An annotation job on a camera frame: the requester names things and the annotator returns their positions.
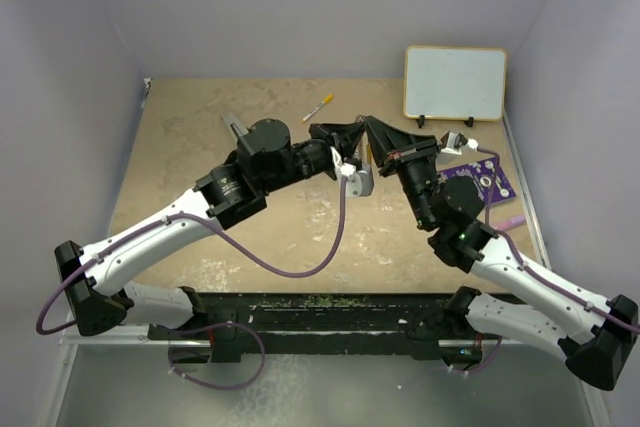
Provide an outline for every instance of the white wall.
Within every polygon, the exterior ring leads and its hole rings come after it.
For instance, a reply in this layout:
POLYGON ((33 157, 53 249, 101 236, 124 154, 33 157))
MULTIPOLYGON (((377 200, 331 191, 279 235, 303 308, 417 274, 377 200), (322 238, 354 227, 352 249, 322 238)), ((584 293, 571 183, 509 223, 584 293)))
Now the white wall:
MULTIPOLYGON (((511 64, 508 109, 555 269, 640 300, 640 0, 550 0, 511 64)), ((640 425, 640 346, 614 393, 640 425)))
POLYGON ((106 12, 0 0, 2 425, 36 421, 57 350, 34 330, 59 283, 53 248, 106 234, 130 148, 142 78, 106 12))
POLYGON ((402 77, 411 44, 515 52, 547 0, 107 0, 146 76, 402 77))

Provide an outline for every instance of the tabletop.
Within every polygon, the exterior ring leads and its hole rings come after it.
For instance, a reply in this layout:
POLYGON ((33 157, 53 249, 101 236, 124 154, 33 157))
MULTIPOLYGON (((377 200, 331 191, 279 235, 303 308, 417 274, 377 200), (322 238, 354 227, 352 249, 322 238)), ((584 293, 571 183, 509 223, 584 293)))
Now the tabletop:
MULTIPOLYGON (((438 138, 452 130, 477 139, 501 155, 517 198, 492 208, 492 222, 524 213, 522 191, 501 122, 430 121, 419 130, 402 114, 400 79, 154 79, 145 103, 111 234, 171 203, 196 179, 221 164, 235 148, 221 115, 232 112, 247 127, 263 118, 284 121, 293 142, 309 138, 300 119, 328 94, 333 102, 312 122, 353 122, 373 115, 399 129, 438 138)), ((463 155, 457 164, 486 158, 463 155)), ((325 175, 270 194, 267 209, 228 233, 272 265, 303 271, 329 252, 338 222, 339 187, 325 175)), ((536 258, 527 225, 511 235, 536 258)), ((375 177, 370 197, 347 200, 342 244, 319 274, 288 279, 267 272, 224 241, 209 237, 147 269, 136 280, 162 287, 230 292, 455 292, 461 285, 502 290, 444 265, 427 245, 398 179, 375 177)))

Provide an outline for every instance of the yellow marker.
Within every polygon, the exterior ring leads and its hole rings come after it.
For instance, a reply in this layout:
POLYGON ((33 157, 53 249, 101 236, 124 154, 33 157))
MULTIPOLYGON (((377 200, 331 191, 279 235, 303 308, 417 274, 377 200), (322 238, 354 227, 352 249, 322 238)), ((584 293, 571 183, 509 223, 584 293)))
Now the yellow marker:
POLYGON ((325 97, 325 99, 316 106, 315 109, 313 109, 311 112, 309 112, 307 115, 305 115, 302 118, 302 123, 304 124, 307 120, 309 120, 311 117, 313 117, 316 114, 316 112, 318 112, 322 107, 327 105, 332 100, 333 100, 333 94, 327 95, 325 97))

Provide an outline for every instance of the whiteboard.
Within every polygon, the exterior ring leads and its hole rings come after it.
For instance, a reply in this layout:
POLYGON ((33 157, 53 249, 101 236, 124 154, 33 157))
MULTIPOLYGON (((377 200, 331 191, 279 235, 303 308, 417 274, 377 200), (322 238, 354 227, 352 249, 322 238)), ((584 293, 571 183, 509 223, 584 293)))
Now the whiteboard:
POLYGON ((498 120, 506 69, 502 49, 411 46, 406 53, 404 115, 498 120))

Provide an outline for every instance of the purple circuit board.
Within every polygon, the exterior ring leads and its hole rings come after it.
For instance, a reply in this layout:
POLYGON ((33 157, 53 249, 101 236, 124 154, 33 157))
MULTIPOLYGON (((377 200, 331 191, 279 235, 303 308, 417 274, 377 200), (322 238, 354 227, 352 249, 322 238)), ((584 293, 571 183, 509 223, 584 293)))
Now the purple circuit board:
MULTIPOLYGON (((487 197, 491 189, 491 179, 493 178, 493 172, 495 170, 496 158, 489 157, 488 159, 480 160, 478 162, 472 162, 470 164, 459 165, 458 167, 452 167, 440 171, 440 175, 443 180, 454 176, 466 175, 473 179, 476 184, 480 198, 487 203, 487 197)), ((498 175, 496 177, 496 189, 493 192, 492 204, 499 204, 507 200, 515 199, 516 193, 511 186, 511 183, 504 175, 502 167, 498 167, 498 175)))

